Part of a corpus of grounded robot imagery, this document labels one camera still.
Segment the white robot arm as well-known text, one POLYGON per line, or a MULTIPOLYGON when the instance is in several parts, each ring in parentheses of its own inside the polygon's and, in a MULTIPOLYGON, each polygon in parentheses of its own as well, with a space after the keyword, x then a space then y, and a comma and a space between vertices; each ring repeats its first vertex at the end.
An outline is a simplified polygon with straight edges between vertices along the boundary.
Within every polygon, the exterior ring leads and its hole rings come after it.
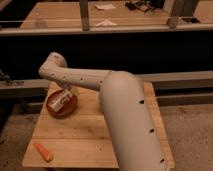
POLYGON ((71 69, 56 52, 49 54, 39 68, 39 75, 61 86, 74 85, 99 92, 120 171, 169 170, 137 76, 127 71, 71 69))

